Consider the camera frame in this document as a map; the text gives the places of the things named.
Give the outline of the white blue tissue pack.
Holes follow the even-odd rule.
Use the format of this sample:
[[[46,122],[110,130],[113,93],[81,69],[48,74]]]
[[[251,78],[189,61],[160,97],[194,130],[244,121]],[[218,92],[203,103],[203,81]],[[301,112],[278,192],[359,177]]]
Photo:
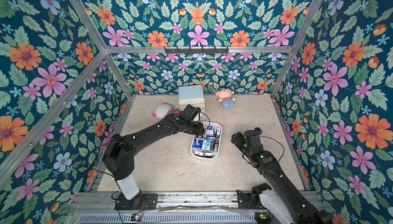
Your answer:
[[[215,128],[213,126],[208,126],[205,129],[205,137],[215,137]]]

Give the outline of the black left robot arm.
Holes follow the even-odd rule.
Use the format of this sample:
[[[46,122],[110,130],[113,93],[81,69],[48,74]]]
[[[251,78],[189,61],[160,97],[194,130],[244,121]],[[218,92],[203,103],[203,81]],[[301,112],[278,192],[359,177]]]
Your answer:
[[[106,150],[102,161],[126,200],[134,200],[142,194],[133,176],[135,155],[160,139],[180,132],[202,136],[204,126],[194,120],[200,117],[201,112],[200,108],[192,105],[187,105],[179,112],[168,111],[157,123],[133,134],[113,135],[111,140],[104,144]]]

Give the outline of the white oval storage tray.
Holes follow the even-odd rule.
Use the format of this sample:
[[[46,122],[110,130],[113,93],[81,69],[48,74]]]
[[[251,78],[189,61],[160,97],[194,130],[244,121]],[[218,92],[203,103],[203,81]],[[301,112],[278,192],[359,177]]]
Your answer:
[[[196,158],[213,160],[219,155],[222,127],[218,123],[203,121],[204,131],[201,136],[194,136],[190,152]]]

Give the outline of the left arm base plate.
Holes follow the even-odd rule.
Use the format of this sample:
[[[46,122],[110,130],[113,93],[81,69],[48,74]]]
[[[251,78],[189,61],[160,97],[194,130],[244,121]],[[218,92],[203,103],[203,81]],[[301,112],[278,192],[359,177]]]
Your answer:
[[[122,193],[115,198],[115,210],[154,210],[158,203],[158,194],[138,193],[134,198],[128,200]]]

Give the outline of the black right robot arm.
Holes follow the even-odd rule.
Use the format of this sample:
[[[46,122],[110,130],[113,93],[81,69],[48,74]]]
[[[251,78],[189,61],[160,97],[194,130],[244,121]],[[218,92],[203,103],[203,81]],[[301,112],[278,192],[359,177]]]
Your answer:
[[[255,216],[266,224],[331,224],[332,217],[325,210],[318,210],[294,186],[282,170],[279,160],[261,144],[262,131],[257,127],[232,135],[231,143],[242,157],[268,182],[251,188],[251,193],[237,190],[238,200],[245,200],[267,214]]]

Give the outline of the black packet mid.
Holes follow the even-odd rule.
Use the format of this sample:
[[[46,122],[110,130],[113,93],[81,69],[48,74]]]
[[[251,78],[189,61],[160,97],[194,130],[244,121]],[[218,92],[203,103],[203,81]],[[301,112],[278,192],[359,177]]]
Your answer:
[[[206,158],[213,158],[213,153],[212,153],[212,152],[205,152],[204,155],[203,155],[203,157],[206,157]]]

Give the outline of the black packet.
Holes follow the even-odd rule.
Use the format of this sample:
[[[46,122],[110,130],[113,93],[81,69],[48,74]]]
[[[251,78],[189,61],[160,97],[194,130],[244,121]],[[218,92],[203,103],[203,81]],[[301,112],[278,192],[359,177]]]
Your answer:
[[[219,144],[218,144],[218,143],[216,143],[216,144],[215,144],[215,146],[214,146],[214,149],[213,149],[213,151],[214,151],[214,152],[217,152],[217,151],[218,151],[218,149],[219,149]]]
[[[201,151],[195,151],[195,155],[203,157],[204,153]]]
[[[220,137],[220,135],[221,135],[221,129],[218,128],[218,129],[216,130],[215,138],[218,139],[218,138]]]

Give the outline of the teal tissue pack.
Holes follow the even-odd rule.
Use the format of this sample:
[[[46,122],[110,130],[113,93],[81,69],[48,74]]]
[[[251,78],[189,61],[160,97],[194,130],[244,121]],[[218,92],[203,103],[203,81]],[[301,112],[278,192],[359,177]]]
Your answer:
[[[204,139],[202,151],[213,151],[213,148],[212,139]]]

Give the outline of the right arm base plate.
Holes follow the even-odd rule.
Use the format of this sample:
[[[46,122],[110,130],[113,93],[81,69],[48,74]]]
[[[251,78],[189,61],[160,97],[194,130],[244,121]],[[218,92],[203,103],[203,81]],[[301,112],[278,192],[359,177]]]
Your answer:
[[[257,201],[252,198],[251,192],[236,190],[236,196],[239,209],[256,210],[261,208]]]

